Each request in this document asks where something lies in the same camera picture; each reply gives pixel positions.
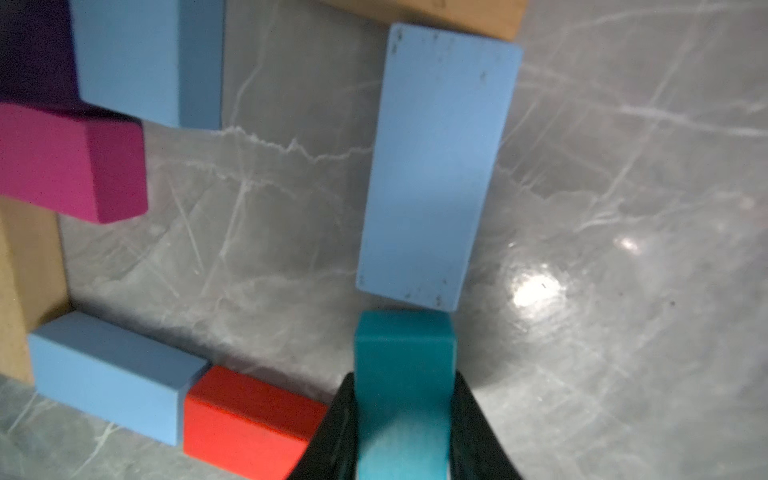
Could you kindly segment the wooden block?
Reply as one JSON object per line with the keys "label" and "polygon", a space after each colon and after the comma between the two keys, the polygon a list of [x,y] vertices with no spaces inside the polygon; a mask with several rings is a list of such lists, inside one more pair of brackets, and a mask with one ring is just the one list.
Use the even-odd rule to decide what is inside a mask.
{"label": "wooden block", "polygon": [[380,23],[412,23],[512,41],[527,0],[327,0]]}
{"label": "wooden block", "polygon": [[58,216],[1,199],[1,374],[32,385],[27,335],[72,310]]}

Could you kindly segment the magenta rectangular block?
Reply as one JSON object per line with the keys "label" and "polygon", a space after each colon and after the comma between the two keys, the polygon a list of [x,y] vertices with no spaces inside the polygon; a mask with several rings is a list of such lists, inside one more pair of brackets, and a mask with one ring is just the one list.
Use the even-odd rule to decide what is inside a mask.
{"label": "magenta rectangular block", "polygon": [[143,215],[142,125],[3,103],[1,193],[97,224]]}

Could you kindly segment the purple triangle block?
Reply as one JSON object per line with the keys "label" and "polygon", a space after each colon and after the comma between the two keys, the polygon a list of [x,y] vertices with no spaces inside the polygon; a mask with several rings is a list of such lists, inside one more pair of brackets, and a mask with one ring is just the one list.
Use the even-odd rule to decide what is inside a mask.
{"label": "purple triangle block", "polygon": [[82,110],[69,3],[1,3],[1,100],[54,110]]}

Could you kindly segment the light blue block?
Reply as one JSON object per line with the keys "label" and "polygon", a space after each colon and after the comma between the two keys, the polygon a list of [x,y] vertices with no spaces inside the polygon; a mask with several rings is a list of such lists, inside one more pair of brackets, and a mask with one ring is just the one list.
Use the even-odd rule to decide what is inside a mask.
{"label": "light blue block", "polygon": [[502,40],[392,25],[360,290],[457,309],[522,57]]}
{"label": "light blue block", "polygon": [[72,1],[80,98],[174,128],[218,130],[223,1]]}
{"label": "light blue block", "polygon": [[28,335],[38,393],[177,446],[183,405],[209,362],[79,311]]}

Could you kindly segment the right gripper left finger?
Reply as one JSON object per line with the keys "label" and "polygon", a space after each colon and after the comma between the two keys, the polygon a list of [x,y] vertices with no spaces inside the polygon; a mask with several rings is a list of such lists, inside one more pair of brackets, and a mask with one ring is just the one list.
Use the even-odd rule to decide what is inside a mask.
{"label": "right gripper left finger", "polygon": [[348,373],[288,480],[355,480],[358,407],[354,374]]}

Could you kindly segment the teal rectangular block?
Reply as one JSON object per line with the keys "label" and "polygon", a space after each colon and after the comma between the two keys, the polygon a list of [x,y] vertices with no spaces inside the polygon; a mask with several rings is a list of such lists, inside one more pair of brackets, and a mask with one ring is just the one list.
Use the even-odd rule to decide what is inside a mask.
{"label": "teal rectangular block", "polygon": [[354,344],[358,478],[447,478],[456,360],[446,313],[361,314]]}

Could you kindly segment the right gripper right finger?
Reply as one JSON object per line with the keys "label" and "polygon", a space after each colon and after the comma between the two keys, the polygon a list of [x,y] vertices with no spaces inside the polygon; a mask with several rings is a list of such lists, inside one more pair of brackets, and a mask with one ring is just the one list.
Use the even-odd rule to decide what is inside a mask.
{"label": "right gripper right finger", "polygon": [[453,480],[522,480],[459,371],[451,398],[449,465]]}

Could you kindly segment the red rectangular block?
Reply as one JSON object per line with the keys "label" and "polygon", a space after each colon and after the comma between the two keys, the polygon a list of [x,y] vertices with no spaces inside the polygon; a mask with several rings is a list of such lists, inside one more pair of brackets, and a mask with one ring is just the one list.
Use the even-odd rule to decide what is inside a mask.
{"label": "red rectangular block", "polygon": [[247,479],[285,479],[328,406],[221,366],[184,400],[183,450]]}

